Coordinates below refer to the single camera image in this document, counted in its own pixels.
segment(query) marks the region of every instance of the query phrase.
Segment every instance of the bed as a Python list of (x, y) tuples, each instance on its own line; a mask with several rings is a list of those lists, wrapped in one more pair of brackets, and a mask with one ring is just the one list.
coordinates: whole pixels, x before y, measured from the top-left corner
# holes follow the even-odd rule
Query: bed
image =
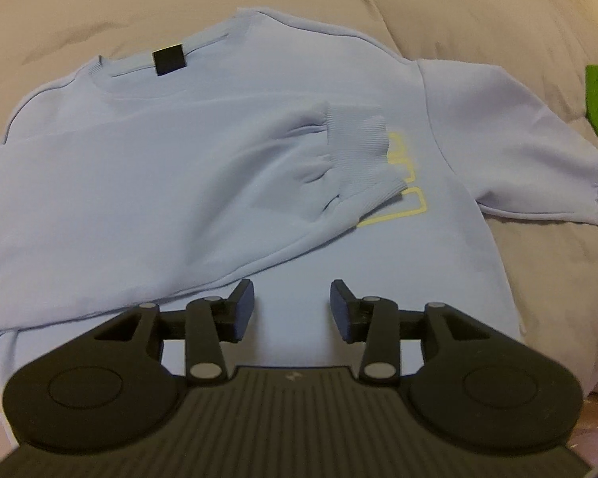
[[(585, 66), (598, 63), (598, 0), (0, 0), (0, 138), (25, 95), (94, 55), (154, 51), (251, 6), (354, 28), (408, 59), (500, 65), (598, 147), (584, 81)], [(598, 384), (598, 226), (486, 221), (524, 342), (590, 393)], [(100, 321), (11, 333), (2, 344), (11, 354), (6, 371)], [(259, 356), (249, 345), (233, 362)], [(2, 431), (0, 457), (10, 447)]]

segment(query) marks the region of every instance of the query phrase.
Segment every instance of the yellow print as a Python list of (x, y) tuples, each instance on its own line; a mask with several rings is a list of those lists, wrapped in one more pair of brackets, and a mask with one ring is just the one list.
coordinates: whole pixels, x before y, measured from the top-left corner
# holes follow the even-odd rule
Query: yellow print
[[(390, 146), (392, 147), (388, 152), (388, 163), (391, 165), (400, 165), (405, 167), (407, 170), (407, 177), (403, 180), (409, 185), (416, 180), (415, 167), (412, 160), (407, 155), (407, 149), (405, 143), (399, 133), (388, 133), (390, 139)], [(418, 206), (411, 210), (403, 210), (402, 212), (394, 212), (392, 214), (377, 215), (375, 217), (367, 218), (361, 221), (357, 226), (368, 226), (370, 224), (381, 223), (383, 221), (390, 221), (392, 219), (398, 219), (400, 217), (408, 217), (411, 215), (424, 214), (427, 212), (427, 202), (423, 191), (417, 186), (408, 186), (401, 196), (405, 199), (406, 196), (414, 195), (417, 198)]]

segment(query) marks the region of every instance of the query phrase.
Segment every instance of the beige bedsheet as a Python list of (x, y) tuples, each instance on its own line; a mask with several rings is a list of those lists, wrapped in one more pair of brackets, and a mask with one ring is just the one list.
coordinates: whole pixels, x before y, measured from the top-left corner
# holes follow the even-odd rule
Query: beige bedsheet
[[(584, 118), (584, 67), (598, 63), (598, 0), (0, 0), (0, 136), (24, 95), (95, 54), (169, 46), (247, 6), (356, 28), (411, 59), (502, 65), (598, 145)], [(598, 379), (598, 227), (488, 224), (526, 342), (590, 391)]]

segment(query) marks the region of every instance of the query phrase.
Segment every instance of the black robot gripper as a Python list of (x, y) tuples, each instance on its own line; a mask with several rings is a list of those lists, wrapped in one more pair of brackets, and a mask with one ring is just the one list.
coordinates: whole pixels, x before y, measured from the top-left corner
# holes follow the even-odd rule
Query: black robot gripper
[[(564, 367), (443, 303), (399, 310), (332, 282), (330, 308), (348, 367), (237, 367), (254, 308), (241, 281), (227, 299), (184, 311), (142, 304), (18, 370), (3, 394), (20, 447), (0, 478), (354, 477), (580, 478), (565, 444), (582, 391)], [(185, 341), (186, 376), (161, 365)], [(401, 340), (424, 365), (401, 375)]]

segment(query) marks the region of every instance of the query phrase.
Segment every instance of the yellow graphic on sweatshirt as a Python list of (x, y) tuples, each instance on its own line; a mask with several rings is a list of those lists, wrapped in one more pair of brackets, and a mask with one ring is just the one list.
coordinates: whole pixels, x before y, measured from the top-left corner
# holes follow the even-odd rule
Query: yellow graphic on sweatshirt
[(423, 191), (418, 186), (410, 186), (411, 183), (416, 181), (415, 165), (407, 154), (407, 148), (405, 147), (403, 138), (396, 132), (388, 133), (388, 137), (390, 147), (387, 156), (388, 163), (400, 166), (404, 169), (406, 177), (403, 178), (403, 180), (408, 186), (401, 192), (401, 201), (395, 206), (397, 211), (386, 211), (385, 214), (379, 213), (379, 215), (368, 217), (361, 221), (357, 226), (368, 226), (370, 224), (390, 221), (400, 217), (424, 214), (424, 212), (427, 212), (427, 202), (425, 201)]

